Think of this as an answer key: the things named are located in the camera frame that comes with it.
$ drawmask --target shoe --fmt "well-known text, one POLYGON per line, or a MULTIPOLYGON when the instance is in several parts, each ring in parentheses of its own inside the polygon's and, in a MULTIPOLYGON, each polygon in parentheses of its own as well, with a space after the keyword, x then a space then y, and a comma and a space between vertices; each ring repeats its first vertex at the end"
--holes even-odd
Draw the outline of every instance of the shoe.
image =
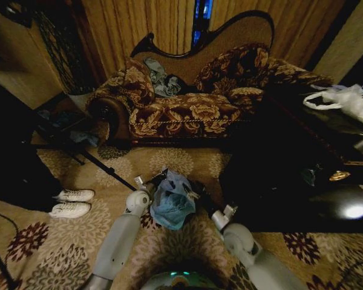
POLYGON ((63 189, 56 198, 60 202, 77 201, 85 202, 92 199, 94 196, 94 190, 91 189, 81 189, 81 190, 70 190, 63 189))
POLYGON ((91 209, 91 205, 85 202, 66 202, 57 204, 48 213, 52 218, 75 219, 85 215, 91 209))

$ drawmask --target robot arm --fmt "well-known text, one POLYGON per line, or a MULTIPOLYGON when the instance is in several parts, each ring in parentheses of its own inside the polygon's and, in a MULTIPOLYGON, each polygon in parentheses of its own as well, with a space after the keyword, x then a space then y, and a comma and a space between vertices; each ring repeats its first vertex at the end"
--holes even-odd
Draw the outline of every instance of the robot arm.
POLYGON ((111 287, 115 276, 128 260, 140 230, 140 217, 150 205, 154 191, 165 176, 166 171, 146 184, 143 184, 141 178, 136 178, 140 190, 128 196, 124 214, 114 221, 97 254, 93 273, 81 289, 107 290, 111 287))
POLYGON ((308 289, 281 261, 264 250, 252 233, 241 224, 231 224, 236 208, 226 206, 211 215, 216 228, 223 233, 227 250, 239 259, 258 290, 306 290, 308 289))

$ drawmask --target patterned rug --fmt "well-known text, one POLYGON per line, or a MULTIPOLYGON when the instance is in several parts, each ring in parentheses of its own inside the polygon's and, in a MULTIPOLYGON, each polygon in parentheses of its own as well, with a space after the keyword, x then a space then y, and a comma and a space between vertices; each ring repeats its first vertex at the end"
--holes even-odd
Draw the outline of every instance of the patterned rug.
MULTIPOLYGON (((102 146, 92 154, 131 184, 144 180, 162 166, 206 185, 221 203, 218 176, 229 155, 217 149, 135 148, 121 151, 102 146)), ((19 289, 77 289, 89 276, 96 254, 116 217, 125 209, 130 190, 86 162, 80 166, 56 150, 40 150, 39 156, 69 189, 95 189, 90 213, 78 219, 50 219, 0 201, 0 255, 19 289)), ((254 233, 312 290, 363 289, 363 234, 254 233)), ((149 213, 123 270, 112 289, 133 290, 153 274, 173 269, 199 270, 223 289, 255 289, 245 268, 230 256, 203 210, 179 231, 156 224, 149 213)), ((7 289, 0 274, 0 289, 7 289)))

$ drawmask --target white plastic bag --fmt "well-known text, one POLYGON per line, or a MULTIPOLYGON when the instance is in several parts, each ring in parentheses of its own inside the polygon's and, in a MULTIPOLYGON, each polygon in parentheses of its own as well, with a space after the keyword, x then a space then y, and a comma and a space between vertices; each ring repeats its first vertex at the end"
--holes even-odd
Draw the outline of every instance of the white plastic bag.
POLYGON ((304 105, 315 110, 341 109, 341 111, 363 123, 363 89, 359 85, 353 85, 342 90, 330 88, 326 91, 309 95, 302 101, 304 105), (317 97, 322 97, 325 103, 330 105, 316 105, 309 102, 317 97))

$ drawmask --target floor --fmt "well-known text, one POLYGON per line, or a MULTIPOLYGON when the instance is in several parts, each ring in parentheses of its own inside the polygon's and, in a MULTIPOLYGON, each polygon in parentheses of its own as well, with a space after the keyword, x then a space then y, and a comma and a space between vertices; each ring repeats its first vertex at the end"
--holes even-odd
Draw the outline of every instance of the floor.
MULTIPOLYGON (((168 166, 204 183, 221 202, 217 178, 230 155, 217 149, 138 147, 128 152, 102 146, 90 152, 131 184, 139 174, 146 180, 168 166)), ((38 153, 66 188, 95 189, 92 209, 78 219, 50 219, 45 213, 0 202, 0 214, 18 227, 16 234, 14 225, 0 216, 0 255, 21 281, 19 289, 77 289, 89 276, 113 221, 124 211, 130 190, 94 164, 80 166, 56 150, 38 153)), ((363 234, 254 233, 254 237, 309 289, 363 289, 363 234)), ((167 230, 145 214, 129 261, 112 289, 139 289, 153 274, 181 267, 206 273, 223 289, 255 289, 202 209, 179 231, 167 230)), ((1 275, 0 289, 7 289, 1 275)))

